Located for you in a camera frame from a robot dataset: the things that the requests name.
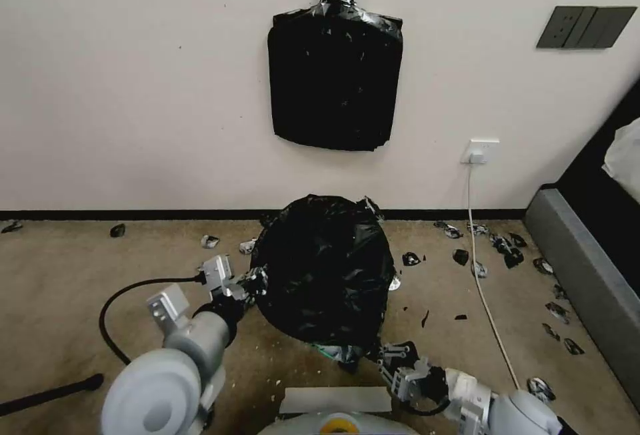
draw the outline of beige carpet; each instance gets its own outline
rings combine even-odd
[[[455,222],[464,229],[464,222]],[[128,222],[123,238],[111,239],[110,222],[25,222],[0,236],[0,400],[9,400],[102,372],[106,382],[86,392],[0,419],[2,434],[92,434],[99,431],[107,388],[122,369],[97,328],[103,302],[119,288],[163,276],[192,276],[195,268],[218,252],[231,254],[237,272],[249,258],[238,243],[259,230],[257,222]],[[520,222],[488,222],[499,233],[516,232],[530,244],[525,262],[508,270],[486,237],[478,241],[479,261],[489,268],[483,282],[503,341],[522,384],[545,379],[557,400],[552,409],[581,435],[640,434],[640,419],[568,302],[571,324],[551,316],[555,281],[532,266],[539,253]],[[383,340],[413,340],[423,355],[443,366],[478,377],[494,391],[513,389],[509,373],[483,311],[475,282],[457,265],[455,248],[469,249],[469,236],[450,240],[431,222],[387,222],[385,231],[402,285],[390,293]],[[203,234],[221,238],[204,250]],[[411,250],[425,262],[401,265]],[[145,300],[160,287],[144,287],[115,302],[107,318],[114,339],[130,356],[158,348],[161,335],[147,313]],[[192,307],[207,300],[202,287],[183,286]],[[429,310],[425,327],[421,320]],[[467,314],[468,320],[454,320]],[[550,338],[542,323],[573,338],[584,350],[571,355]],[[239,325],[239,335],[225,354],[227,385],[216,402],[209,433],[256,434],[274,421],[285,387],[378,386],[369,362],[355,376],[340,370],[310,347],[272,328],[257,308]],[[441,416],[418,418],[393,413],[422,434],[454,435],[456,427]]]

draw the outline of white wall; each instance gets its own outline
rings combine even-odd
[[[534,49],[557,4],[640,0],[357,0],[405,20],[391,141],[300,147],[271,130],[266,36],[315,1],[0,0],[0,209],[458,208],[479,136],[502,143],[475,204],[522,208],[640,73],[638,14],[612,49]]]

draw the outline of black garbage bag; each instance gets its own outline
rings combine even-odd
[[[320,0],[274,16],[267,41],[274,133],[348,151],[373,151],[389,141],[402,24],[355,0]]]
[[[258,237],[251,267],[266,267],[262,314],[286,334],[323,346],[375,346],[395,275],[375,204],[308,195]]]

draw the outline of power outlet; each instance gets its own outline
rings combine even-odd
[[[562,48],[585,7],[556,7],[549,18],[538,48]]]
[[[498,139],[470,139],[469,145],[460,163],[480,163],[489,162],[495,152],[496,147],[500,144]]]

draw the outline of black baseboard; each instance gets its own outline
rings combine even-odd
[[[524,209],[475,209],[478,220],[522,220]],[[0,210],[0,220],[260,220],[276,209],[231,210]],[[466,220],[466,209],[384,209],[387,220]]]

